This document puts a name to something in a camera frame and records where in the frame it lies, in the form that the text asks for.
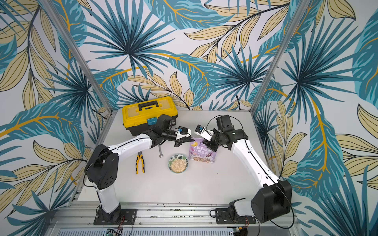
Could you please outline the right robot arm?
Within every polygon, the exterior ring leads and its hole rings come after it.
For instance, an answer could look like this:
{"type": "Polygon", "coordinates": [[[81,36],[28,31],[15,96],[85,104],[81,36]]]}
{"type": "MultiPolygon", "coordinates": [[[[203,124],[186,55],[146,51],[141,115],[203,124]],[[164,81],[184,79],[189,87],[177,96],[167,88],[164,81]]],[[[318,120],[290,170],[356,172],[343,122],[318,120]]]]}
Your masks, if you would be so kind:
{"type": "Polygon", "coordinates": [[[214,118],[217,128],[208,130],[198,126],[196,134],[212,151],[225,147],[236,155],[254,180],[257,191],[251,199],[238,199],[230,203],[236,216],[253,216],[258,222],[272,222],[286,214],[294,214],[291,204],[292,186],[281,180],[262,161],[243,128],[235,129],[233,117],[220,115],[214,118]]]}

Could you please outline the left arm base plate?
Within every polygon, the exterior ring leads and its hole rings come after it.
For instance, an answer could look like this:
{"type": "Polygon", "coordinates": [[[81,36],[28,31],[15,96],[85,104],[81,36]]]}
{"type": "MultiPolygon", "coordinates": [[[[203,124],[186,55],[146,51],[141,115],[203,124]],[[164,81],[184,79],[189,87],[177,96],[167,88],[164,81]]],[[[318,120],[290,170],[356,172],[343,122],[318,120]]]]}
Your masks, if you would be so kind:
{"type": "Polygon", "coordinates": [[[134,225],[137,215],[137,209],[116,209],[113,213],[106,213],[101,208],[96,210],[94,225],[134,225]]]}

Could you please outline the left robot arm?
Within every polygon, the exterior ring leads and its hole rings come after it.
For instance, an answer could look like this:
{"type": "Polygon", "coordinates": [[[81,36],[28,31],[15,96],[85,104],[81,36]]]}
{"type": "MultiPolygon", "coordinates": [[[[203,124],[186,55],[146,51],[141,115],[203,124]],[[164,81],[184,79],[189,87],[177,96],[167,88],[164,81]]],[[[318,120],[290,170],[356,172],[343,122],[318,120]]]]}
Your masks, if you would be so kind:
{"type": "Polygon", "coordinates": [[[164,141],[174,142],[175,147],[193,141],[192,131],[189,128],[184,126],[174,128],[171,120],[170,116],[162,115],[154,125],[136,137],[112,146],[100,144],[93,150],[84,174],[91,183],[90,187],[96,190],[99,199],[99,216],[105,223],[115,225],[125,218],[114,185],[121,161],[158,146],[164,141]]]}

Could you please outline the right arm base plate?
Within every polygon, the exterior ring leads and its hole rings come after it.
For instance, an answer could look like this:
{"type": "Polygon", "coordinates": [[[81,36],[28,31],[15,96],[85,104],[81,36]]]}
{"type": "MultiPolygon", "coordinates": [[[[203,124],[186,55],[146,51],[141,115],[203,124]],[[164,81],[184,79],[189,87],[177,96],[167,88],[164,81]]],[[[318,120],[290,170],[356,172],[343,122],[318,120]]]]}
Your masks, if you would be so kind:
{"type": "Polygon", "coordinates": [[[254,216],[240,216],[230,208],[216,208],[209,212],[211,218],[216,219],[218,225],[249,225],[256,224],[254,216]]]}

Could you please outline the purple oats bag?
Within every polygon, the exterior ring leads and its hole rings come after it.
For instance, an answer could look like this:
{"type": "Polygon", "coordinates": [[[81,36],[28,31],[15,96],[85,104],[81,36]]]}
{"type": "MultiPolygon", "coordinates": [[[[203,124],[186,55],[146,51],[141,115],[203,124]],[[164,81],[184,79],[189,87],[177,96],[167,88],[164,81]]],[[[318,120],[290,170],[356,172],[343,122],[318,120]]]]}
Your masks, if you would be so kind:
{"type": "Polygon", "coordinates": [[[203,138],[194,138],[194,141],[191,142],[189,148],[189,160],[215,163],[217,153],[210,150],[205,144],[202,143],[203,141],[203,138]]]}

